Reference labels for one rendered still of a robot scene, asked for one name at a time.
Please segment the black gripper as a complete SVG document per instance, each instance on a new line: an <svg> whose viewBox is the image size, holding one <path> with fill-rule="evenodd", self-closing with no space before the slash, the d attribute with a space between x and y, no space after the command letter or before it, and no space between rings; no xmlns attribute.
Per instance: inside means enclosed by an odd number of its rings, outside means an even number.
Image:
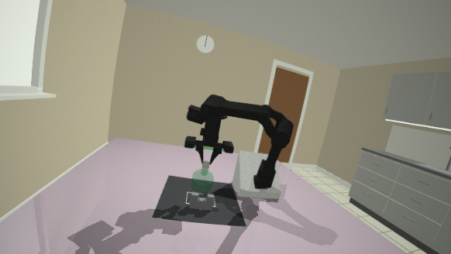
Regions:
<svg viewBox="0 0 451 254"><path fill-rule="evenodd" d="M219 137L219 129L204 129L203 140L196 140L196 137L187 136L185 141L185 148L193 149L195 147L195 151L198 151L198 154L201 158L201 163L203 163L203 146L214 147L212 156L210 159L210 165L217 157L217 155L222 154L222 149L224 149L225 153L233 153L234 146L232 142L223 141L222 143L218 142Z"/></svg>

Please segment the green glass bottle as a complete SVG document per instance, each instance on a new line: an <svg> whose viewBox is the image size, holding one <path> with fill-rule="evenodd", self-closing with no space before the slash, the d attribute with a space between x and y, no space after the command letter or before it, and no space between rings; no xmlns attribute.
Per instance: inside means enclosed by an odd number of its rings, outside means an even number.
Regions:
<svg viewBox="0 0 451 254"><path fill-rule="evenodd" d="M208 170L209 165L209 161L205 160L201 166L201 169L198 169L193 173L191 180L191 189L195 193L207 194L208 192L210 192L214 181L214 176Z"/></svg>

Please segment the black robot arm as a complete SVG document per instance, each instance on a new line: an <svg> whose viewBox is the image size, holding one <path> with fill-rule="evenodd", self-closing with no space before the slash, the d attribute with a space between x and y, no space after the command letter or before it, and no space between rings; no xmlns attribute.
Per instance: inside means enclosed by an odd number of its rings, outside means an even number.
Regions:
<svg viewBox="0 0 451 254"><path fill-rule="evenodd" d="M221 120L227 116L258 121L271 138L271 148L266 160L262 159L257 174L253 176L256 189L267 189L272 186L277 159L291 140L294 124L281 112L273 110L269 105L255 105L236 101L227 101L222 96L210 94L201 107L190 105L187 120L202 124L205 128L220 129ZM274 127L272 121L276 121Z"/></svg>

